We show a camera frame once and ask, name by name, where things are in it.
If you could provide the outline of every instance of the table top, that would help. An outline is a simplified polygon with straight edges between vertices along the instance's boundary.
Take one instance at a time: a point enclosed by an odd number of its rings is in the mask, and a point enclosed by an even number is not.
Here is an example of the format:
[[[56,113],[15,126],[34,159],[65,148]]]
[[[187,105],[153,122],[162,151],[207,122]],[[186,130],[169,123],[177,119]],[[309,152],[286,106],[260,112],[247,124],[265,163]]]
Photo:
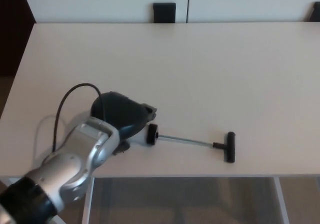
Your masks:
[[[159,140],[131,144],[95,177],[320,173],[317,23],[35,24],[0,119],[0,176],[21,176],[50,152],[55,114],[91,82],[157,108],[160,134],[223,142],[223,151]],[[89,114],[77,89],[58,140]]]

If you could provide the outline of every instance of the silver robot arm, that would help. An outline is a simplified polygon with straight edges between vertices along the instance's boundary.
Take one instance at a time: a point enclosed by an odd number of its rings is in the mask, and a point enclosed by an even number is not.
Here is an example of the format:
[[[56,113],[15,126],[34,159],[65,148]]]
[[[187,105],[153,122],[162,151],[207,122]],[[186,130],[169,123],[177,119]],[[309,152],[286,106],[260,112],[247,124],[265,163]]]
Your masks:
[[[28,172],[0,195],[0,224],[45,223],[66,204],[80,199],[94,170],[107,160],[119,142],[118,130],[100,119],[90,117],[77,125],[39,168]]]

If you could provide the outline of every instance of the black handle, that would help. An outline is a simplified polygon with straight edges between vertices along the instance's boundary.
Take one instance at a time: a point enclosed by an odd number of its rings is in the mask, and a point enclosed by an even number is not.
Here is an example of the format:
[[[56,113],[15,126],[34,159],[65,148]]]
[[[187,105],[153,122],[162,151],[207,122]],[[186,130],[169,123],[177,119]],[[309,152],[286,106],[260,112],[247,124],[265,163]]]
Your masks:
[[[228,132],[226,136],[226,144],[213,143],[213,147],[217,149],[222,149],[226,153],[226,161],[228,163],[234,163],[236,157],[236,145],[235,145],[235,136],[234,132]]]

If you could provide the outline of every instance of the dark wall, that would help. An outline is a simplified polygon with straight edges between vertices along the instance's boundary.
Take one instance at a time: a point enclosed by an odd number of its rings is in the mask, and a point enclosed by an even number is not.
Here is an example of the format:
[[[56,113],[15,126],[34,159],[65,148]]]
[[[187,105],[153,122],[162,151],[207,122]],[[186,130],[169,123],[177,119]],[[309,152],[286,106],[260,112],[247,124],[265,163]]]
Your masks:
[[[16,74],[35,22],[27,0],[0,0],[0,76]]]

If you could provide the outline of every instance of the white cabinet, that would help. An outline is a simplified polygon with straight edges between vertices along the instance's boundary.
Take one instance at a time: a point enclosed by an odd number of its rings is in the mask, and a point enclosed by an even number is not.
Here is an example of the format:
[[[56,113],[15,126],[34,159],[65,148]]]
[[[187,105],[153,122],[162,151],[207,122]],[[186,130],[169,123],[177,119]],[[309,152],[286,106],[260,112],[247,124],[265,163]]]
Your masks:
[[[175,2],[185,22],[188,0],[28,0],[37,22],[152,22],[153,2]]]
[[[190,0],[189,22],[300,21],[317,0]]]

